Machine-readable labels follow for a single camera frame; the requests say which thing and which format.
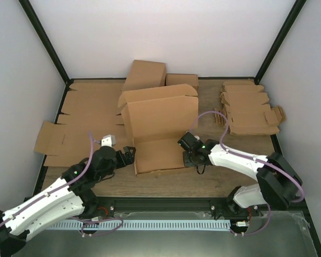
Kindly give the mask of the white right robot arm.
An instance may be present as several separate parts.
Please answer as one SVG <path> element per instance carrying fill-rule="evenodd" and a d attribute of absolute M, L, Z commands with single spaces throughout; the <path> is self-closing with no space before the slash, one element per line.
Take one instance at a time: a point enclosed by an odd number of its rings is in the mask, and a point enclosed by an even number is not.
<path fill-rule="evenodd" d="M 251 186 L 237 186 L 228 196 L 225 208 L 238 216 L 247 208 L 269 205 L 276 210 L 287 210 L 303 196 L 302 179 L 279 153 L 255 155 L 229 148 L 216 140 L 203 142 L 186 132 L 178 141 L 184 150 L 185 167 L 195 167 L 203 174 L 207 166 L 228 168 L 253 179 Z"/>

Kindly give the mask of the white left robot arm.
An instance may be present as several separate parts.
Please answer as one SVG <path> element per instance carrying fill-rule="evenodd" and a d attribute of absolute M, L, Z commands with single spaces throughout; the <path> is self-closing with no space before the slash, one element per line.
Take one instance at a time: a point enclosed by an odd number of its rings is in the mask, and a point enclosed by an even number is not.
<path fill-rule="evenodd" d="M 48 227 L 71 217 L 98 212 L 93 187 L 134 163 L 136 149 L 102 146 L 68 168 L 42 192 L 10 210 L 0 210 L 0 256 L 12 256 Z"/>

